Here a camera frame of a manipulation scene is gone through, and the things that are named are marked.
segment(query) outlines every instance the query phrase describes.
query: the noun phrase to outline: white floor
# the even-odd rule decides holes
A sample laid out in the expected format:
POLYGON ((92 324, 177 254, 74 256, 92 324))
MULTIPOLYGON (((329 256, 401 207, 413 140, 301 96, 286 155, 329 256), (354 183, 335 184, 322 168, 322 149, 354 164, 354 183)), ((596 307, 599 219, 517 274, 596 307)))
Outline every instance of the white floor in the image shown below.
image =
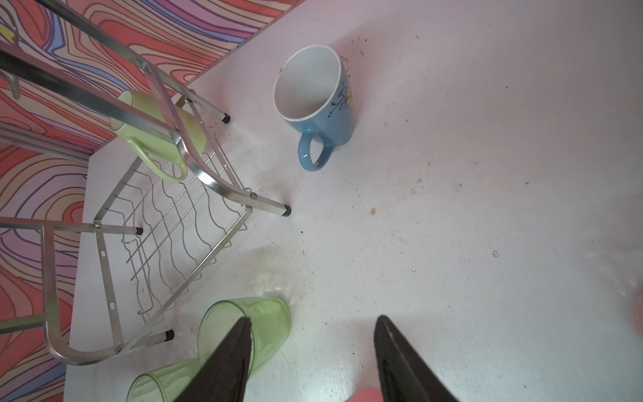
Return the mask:
MULTIPOLYGON (((641 21, 636 1, 306 0, 192 86, 231 114, 216 127, 244 184, 291 217, 256 210, 179 299, 174 341, 68 367, 65 400, 122 401, 195 356, 209 305, 280 293, 293 331, 247 402, 378 386, 380 314, 461 401, 640 401, 641 21), (272 88, 314 43, 344 57, 357 121, 311 173, 272 88)), ((114 158, 92 158, 86 219, 114 158)), ((83 268, 71 344, 99 346, 83 268)))

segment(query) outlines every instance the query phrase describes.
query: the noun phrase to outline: pink object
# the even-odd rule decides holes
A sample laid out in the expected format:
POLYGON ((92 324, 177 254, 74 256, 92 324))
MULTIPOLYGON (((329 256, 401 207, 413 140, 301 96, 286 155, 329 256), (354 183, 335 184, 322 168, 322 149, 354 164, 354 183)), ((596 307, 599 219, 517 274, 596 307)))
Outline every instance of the pink object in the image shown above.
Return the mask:
POLYGON ((379 389, 364 388, 357 391, 346 402, 384 402, 384 397, 379 389))

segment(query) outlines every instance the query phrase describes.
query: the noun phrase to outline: green plastic cup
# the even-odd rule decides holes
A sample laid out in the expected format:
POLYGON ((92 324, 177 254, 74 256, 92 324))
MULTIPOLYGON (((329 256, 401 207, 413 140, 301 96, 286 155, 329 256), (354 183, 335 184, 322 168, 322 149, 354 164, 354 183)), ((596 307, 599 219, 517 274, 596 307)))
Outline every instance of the green plastic cup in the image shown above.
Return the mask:
POLYGON ((172 402, 199 370, 199 358, 194 358, 141 374, 129 387, 127 402, 172 402))
POLYGON ((199 326, 197 350, 201 364, 212 355, 228 331, 241 317, 252 323, 250 372, 263 367, 284 344, 290 334, 288 307, 276 297, 245 297, 221 300, 210 307, 199 326))

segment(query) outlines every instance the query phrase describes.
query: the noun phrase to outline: light green mug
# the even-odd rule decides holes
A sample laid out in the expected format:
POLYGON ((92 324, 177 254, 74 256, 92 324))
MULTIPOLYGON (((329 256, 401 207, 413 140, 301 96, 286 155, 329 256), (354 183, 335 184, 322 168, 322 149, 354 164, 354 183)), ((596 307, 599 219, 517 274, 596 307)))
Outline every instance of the light green mug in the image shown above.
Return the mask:
MULTIPOLYGON (((137 108, 141 112, 149 114, 151 117, 157 118, 162 122, 165 121, 163 113, 161 113, 161 108, 156 103, 156 99, 154 99, 152 95, 139 91, 128 90, 123 92, 118 99, 137 108)), ((185 126, 185 130, 188 132, 194 147, 199 153, 203 152, 203 149, 205 149, 206 137, 203 130, 201 130, 199 122, 190 113, 179 109, 178 107, 176 110, 179 113, 179 117, 181 118, 181 121, 185 126)), ((145 162, 145 164, 149 166, 150 169, 152 169, 152 171, 161 179, 178 183, 187 177, 188 167, 183 161, 179 150, 176 149, 176 145, 132 127, 129 124, 125 124, 115 118, 111 118, 109 120, 109 125, 116 135, 123 138, 143 160, 143 162, 145 162), (178 165, 181 170, 181 176, 177 178, 163 172, 158 165, 150 159, 149 154, 156 155, 168 162, 178 165)))

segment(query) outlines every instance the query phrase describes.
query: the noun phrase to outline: colorful patterned wall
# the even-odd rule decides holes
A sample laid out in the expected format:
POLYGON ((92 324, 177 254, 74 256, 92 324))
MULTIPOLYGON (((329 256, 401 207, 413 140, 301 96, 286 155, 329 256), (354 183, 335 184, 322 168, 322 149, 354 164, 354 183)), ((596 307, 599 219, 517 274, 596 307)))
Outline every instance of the colorful patterned wall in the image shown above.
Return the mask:
MULTIPOLYGON (((187 82, 297 0, 67 0, 67 4, 179 81, 187 82)), ((0 41, 11 43, 102 91, 149 91, 132 64, 81 34, 34 0, 0 0, 0 41)), ((0 122, 95 149, 113 135, 109 120, 21 80, 14 100, 0 79, 0 122)), ((86 168, 0 143, 0 215, 79 221, 86 168)), ((61 326, 69 331, 78 235, 57 236, 61 326)), ((38 313, 39 236, 0 231, 0 319, 38 313)), ((0 336, 0 402, 62 401, 65 366, 44 350, 42 329, 0 336)))
MULTIPOLYGON (((0 143, 0 215, 57 221, 82 220, 87 168, 0 143)), ((78 258, 77 233, 56 233, 60 326, 67 335, 78 258)), ((42 312, 40 235, 0 230, 0 319, 42 312)), ((44 349, 42 329, 0 335, 0 401, 58 395, 65 365, 44 349)))
MULTIPOLYGON (((118 40, 187 82, 297 0, 67 0, 118 40)), ((20 48, 106 93, 127 88, 149 92, 142 72, 81 34, 34 0, 0 0, 0 40, 20 48)), ((94 149, 113 134, 108 118, 21 81, 14 100, 0 79, 0 122, 94 149)))

